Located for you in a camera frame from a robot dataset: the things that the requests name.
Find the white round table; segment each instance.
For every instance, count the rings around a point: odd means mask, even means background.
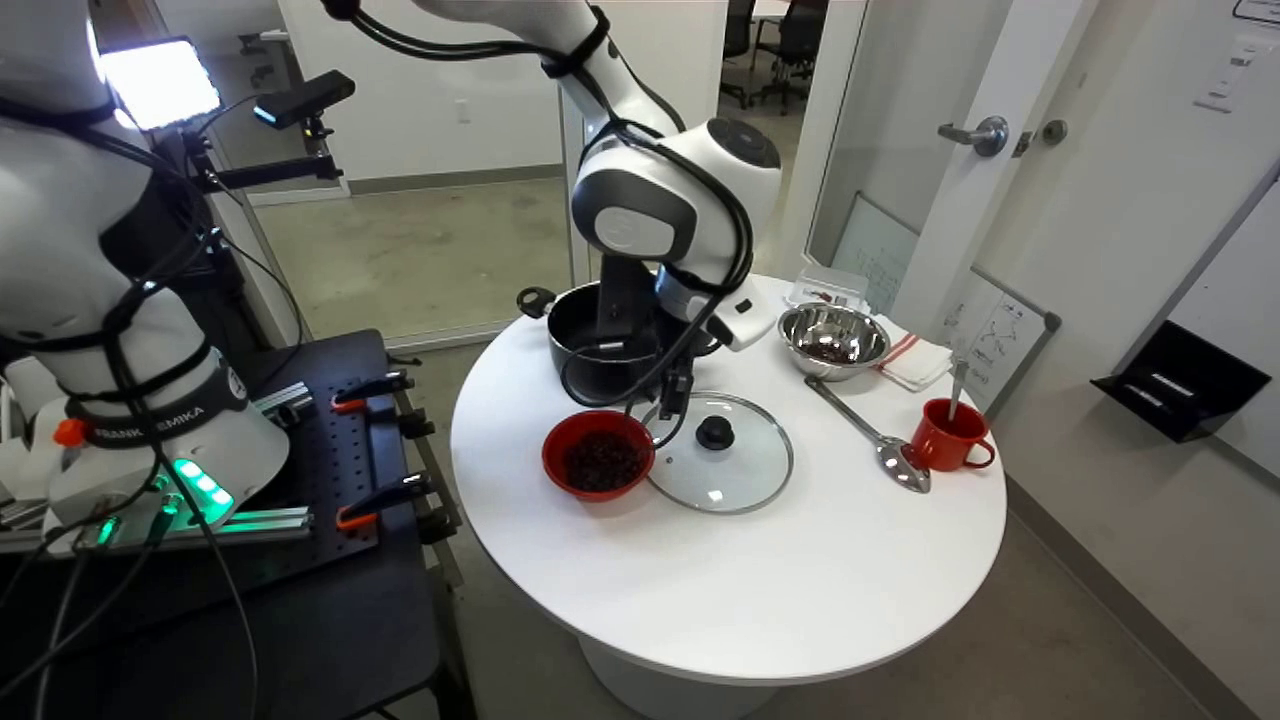
[[[946,394],[946,379],[919,394],[885,374],[833,386],[886,434],[912,434],[925,399]],[[909,652],[975,594],[1002,536],[998,460],[934,473],[927,496],[894,488],[871,445],[805,386],[775,329],[699,358],[697,393],[757,399],[782,423],[797,468],[773,505],[705,516],[646,485],[596,506],[562,496],[541,445],[581,409],[541,321],[503,329],[455,399],[466,522],[518,590],[589,638],[596,675],[613,652],[693,686],[837,681]]]

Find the door handle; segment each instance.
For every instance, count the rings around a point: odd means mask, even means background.
[[[980,160],[992,160],[1008,149],[1008,119],[1002,115],[987,115],[973,131],[956,128],[956,122],[944,122],[934,131],[953,145],[967,145]]]

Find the red mug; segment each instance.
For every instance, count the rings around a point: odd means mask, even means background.
[[[927,399],[909,454],[917,468],[958,473],[994,464],[994,445],[985,411],[956,402],[953,415],[953,399]]]

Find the door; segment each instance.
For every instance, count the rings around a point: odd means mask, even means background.
[[[874,313],[941,337],[1015,178],[1015,145],[1045,122],[1093,8],[845,3],[825,34],[773,258],[861,276]]]

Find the chair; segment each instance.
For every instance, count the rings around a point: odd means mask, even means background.
[[[753,52],[753,12],[757,0],[726,0],[725,63]],[[745,109],[753,105],[748,82],[739,81],[739,63],[731,63],[731,81],[720,82],[720,93],[735,96]]]
[[[760,45],[775,57],[773,82],[760,96],[778,96],[778,113],[788,113],[792,96],[809,96],[811,63],[825,45],[827,0],[792,0],[778,20],[778,45]]]

